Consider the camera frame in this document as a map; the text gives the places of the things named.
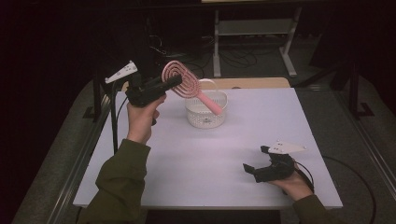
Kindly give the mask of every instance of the white tabletop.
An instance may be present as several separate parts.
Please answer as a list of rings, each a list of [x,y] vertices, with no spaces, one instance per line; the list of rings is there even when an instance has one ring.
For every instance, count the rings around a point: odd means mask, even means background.
[[[167,92],[158,122],[148,141],[146,188],[142,206],[176,209],[281,209],[292,203],[278,187],[256,183],[243,163],[255,168],[271,164],[260,146],[281,140],[307,151],[290,154],[314,177],[316,194],[327,208],[342,207],[320,156],[295,90],[223,90],[228,94],[225,122],[215,129],[192,127],[184,99]],[[120,106],[125,95],[117,96]],[[124,107],[119,118],[119,142],[127,133]],[[87,206],[97,192],[94,182],[103,163],[113,154],[108,117],[79,186],[74,205]]]

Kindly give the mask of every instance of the hand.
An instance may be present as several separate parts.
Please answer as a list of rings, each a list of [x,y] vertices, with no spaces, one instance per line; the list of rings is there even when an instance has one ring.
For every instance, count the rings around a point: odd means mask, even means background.
[[[129,131],[127,139],[146,144],[151,137],[152,120],[160,116],[157,107],[165,101],[166,95],[145,107],[136,107],[128,103]]]
[[[314,194],[306,185],[304,179],[295,171],[285,179],[273,180],[269,181],[269,183],[282,188],[294,201]]]

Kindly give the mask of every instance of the olive green jacket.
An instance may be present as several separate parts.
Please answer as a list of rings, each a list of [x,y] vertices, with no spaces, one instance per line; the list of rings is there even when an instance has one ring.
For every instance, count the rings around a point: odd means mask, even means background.
[[[96,179],[99,191],[81,211],[78,224],[133,223],[139,218],[149,151],[150,147],[122,140],[116,155],[102,166]],[[344,223],[330,215],[316,195],[301,199],[293,208],[303,224]]]

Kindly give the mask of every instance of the person's right hand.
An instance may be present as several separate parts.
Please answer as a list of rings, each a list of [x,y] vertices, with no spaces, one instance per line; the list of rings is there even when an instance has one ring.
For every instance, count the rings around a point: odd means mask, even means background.
[[[305,183],[303,177],[295,171],[291,176],[285,179],[273,180],[269,181],[268,183],[282,188],[294,201],[298,201],[314,194],[314,192],[312,192],[312,190]]]

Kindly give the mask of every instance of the white basket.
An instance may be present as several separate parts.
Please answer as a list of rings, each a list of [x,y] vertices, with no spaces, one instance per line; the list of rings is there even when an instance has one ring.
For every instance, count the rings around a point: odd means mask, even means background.
[[[219,91],[216,83],[211,79],[201,79],[200,81],[209,81],[216,86],[214,91],[203,91],[203,93],[213,100],[222,108],[219,115],[213,114],[198,98],[186,99],[187,119],[189,123],[195,128],[211,129],[219,127],[225,120],[227,107],[227,94]]]

